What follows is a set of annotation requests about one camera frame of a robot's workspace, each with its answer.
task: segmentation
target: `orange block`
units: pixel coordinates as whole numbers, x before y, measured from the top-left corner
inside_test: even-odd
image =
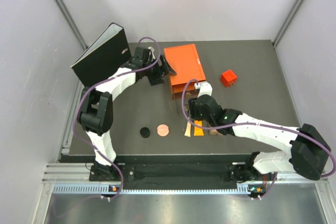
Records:
[[[164,54],[170,66],[176,71],[175,76],[169,76],[172,98],[174,94],[182,93],[186,83],[191,79],[205,81],[195,44],[165,48]],[[194,83],[187,88],[187,91],[192,90],[195,90]]]
[[[225,87],[230,87],[232,84],[235,84],[237,81],[237,76],[233,73],[232,70],[227,70],[221,75],[221,82]]]

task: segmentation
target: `purple cable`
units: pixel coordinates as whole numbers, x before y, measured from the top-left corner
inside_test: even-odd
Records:
[[[271,191],[271,189],[273,188],[274,183],[277,180],[277,177],[278,177],[278,173],[275,173],[271,185],[268,187],[268,189],[266,190],[266,192],[263,195],[261,195],[260,200],[262,200],[263,198],[266,197],[266,195],[269,194],[269,191]]]
[[[204,129],[204,130],[219,130],[219,129],[229,128],[229,127],[232,127],[232,126],[257,125],[256,123],[248,123],[248,122],[246,122],[246,123],[232,123],[232,124],[221,125],[221,126],[216,126],[216,127],[203,127],[203,126],[199,126],[199,125],[195,124],[193,121],[191,121],[191,120],[188,118],[188,116],[187,116],[187,114],[186,114],[186,112],[185,112],[185,110],[184,110],[184,98],[185,98],[185,92],[186,92],[187,87],[189,86],[189,84],[192,83],[192,82],[196,82],[196,83],[198,83],[198,81],[197,81],[196,79],[191,79],[190,81],[187,82],[187,84],[185,85],[185,87],[184,87],[184,89],[183,89],[181,106],[182,106],[182,112],[183,112],[184,117],[185,117],[185,118],[187,119],[187,121],[190,122],[193,126],[198,127],[198,128],[200,128],[200,129]],[[297,134],[297,135],[299,135],[299,136],[302,136],[302,137],[304,137],[305,139],[307,139],[307,140],[313,142],[315,145],[317,145],[318,147],[320,147],[322,150],[324,150],[324,151],[329,155],[329,157],[330,157],[331,160],[332,160],[332,164],[333,164],[333,168],[332,168],[332,170],[331,170],[329,173],[327,173],[327,174],[323,174],[321,177],[322,177],[322,178],[329,177],[329,176],[331,176],[332,174],[335,173],[335,171],[336,171],[336,159],[335,159],[335,157],[332,155],[332,153],[331,153],[331,152],[330,152],[330,151],[329,151],[323,144],[319,143],[318,141],[316,141],[316,140],[313,139],[312,137],[307,136],[307,135],[305,135],[305,134],[303,134],[303,133],[301,133],[301,132],[297,132],[297,131],[294,131],[294,130],[291,130],[291,129],[287,129],[287,128],[284,128],[284,127],[273,126],[273,125],[262,124],[262,123],[260,123],[259,126],[261,126],[261,127],[266,127],[266,128],[270,128],[270,129],[275,129],[275,130],[287,131],[287,132],[290,132],[290,133],[294,133],[294,134]],[[267,195],[267,192],[269,192],[269,190],[273,187],[273,184],[274,184],[274,182],[275,182],[275,180],[276,180],[276,177],[277,177],[277,173],[276,173],[276,175],[275,175],[275,177],[274,177],[274,179],[273,179],[273,182],[272,182],[272,184],[270,185],[269,189],[266,191],[266,193],[265,193],[263,196]]]
[[[155,61],[154,61],[152,64],[148,65],[147,67],[140,68],[140,69],[137,69],[137,70],[132,70],[132,71],[125,72],[125,73],[121,73],[121,74],[119,74],[119,75],[117,75],[117,76],[115,76],[115,77],[112,77],[112,78],[110,78],[110,79],[106,79],[106,80],[100,81],[100,82],[96,83],[95,85],[93,85],[91,88],[89,88],[89,89],[85,92],[85,94],[83,95],[83,97],[80,99],[79,104],[78,104],[78,106],[77,106],[77,108],[76,108],[76,110],[75,110],[74,117],[73,117],[73,122],[72,122],[72,131],[73,131],[73,135],[74,135],[76,138],[78,138],[78,139],[80,139],[81,141],[83,141],[84,143],[90,145],[94,150],[96,150],[96,151],[99,153],[99,155],[102,156],[102,158],[104,158],[107,162],[109,162],[109,163],[110,163],[110,164],[111,164],[111,165],[118,171],[118,173],[119,173],[119,175],[120,175],[120,180],[121,180],[121,181],[120,181],[120,188],[119,188],[119,190],[117,191],[117,193],[116,193],[114,196],[112,196],[112,197],[110,198],[111,200],[117,198],[117,197],[119,196],[119,194],[120,194],[122,188],[123,188],[124,177],[123,177],[123,175],[122,175],[122,172],[120,171],[119,167],[118,167],[116,164],[114,164],[114,162],[113,162],[112,160],[109,160],[104,154],[102,154],[102,153],[98,150],[97,147],[95,147],[92,143],[90,143],[89,141],[86,141],[84,138],[82,138],[80,135],[77,134],[77,131],[76,131],[76,121],[77,121],[77,116],[78,116],[78,113],[79,113],[80,108],[82,107],[82,105],[83,105],[83,103],[84,103],[85,98],[89,95],[89,93],[90,93],[93,89],[95,89],[95,87],[97,87],[97,86],[99,86],[99,85],[101,85],[101,84],[104,84],[104,83],[106,83],[106,82],[112,81],[113,79],[115,79],[115,78],[117,78],[117,77],[125,76],[126,74],[129,74],[129,73],[137,73],[137,72],[141,72],[141,71],[150,69],[150,68],[153,67],[156,63],[158,63],[158,61],[159,61],[159,59],[160,59],[160,56],[161,56],[161,48],[160,48],[159,43],[158,43],[155,39],[153,39],[153,38],[151,38],[151,37],[143,37],[143,38],[141,38],[141,39],[139,40],[138,44],[140,44],[140,42],[143,41],[144,39],[150,39],[150,40],[153,41],[153,42],[156,44],[156,46],[158,47],[159,55],[158,55],[158,57],[155,59]],[[76,204],[75,206],[71,207],[69,210],[67,210],[64,214],[62,214],[62,215],[60,215],[60,216],[61,216],[61,217],[65,216],[65,215],[66,215],[69,211],[71,211],[73,208],[77,207],[79,204],[81,204],[82,202],[84,202],[84,201],[86,201],[87,199],[90,199],[90,198],[94,198],[94,197],[93,197],[93,196],[89,196],[89,197],[87,197],[87,198],[81,200],[78,204]]]

